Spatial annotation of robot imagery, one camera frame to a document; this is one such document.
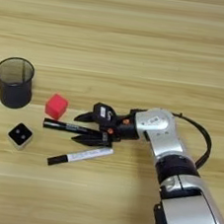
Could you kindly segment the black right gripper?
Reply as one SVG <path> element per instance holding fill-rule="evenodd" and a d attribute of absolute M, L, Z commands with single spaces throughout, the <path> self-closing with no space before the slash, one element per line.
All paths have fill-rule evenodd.
<path fill-rule="evenodd" d="M 72 140 L 83 144 L 86 146 L 102 146 L 102 147 L 112 147 L 112 142 L 109 136 L 113 141 L 120 141 L 123 139 L 126 140 L 137 140 L 139 135 L 137 133 L 136 126 L 136 114 L 140 110 L 133 109 L 128 114 L 120 115 L 116 114 L 112 107 L 101 106 L 101 121 L 99 130 L 102 130 L 98 135 L 95 134 L 81 134 L 79 136 L 72 137 Z M 85 112 L 74 117 L 75 121 L 79 122 L 94 122 L 98 123 L 98 117 L 94 112 Z"/>

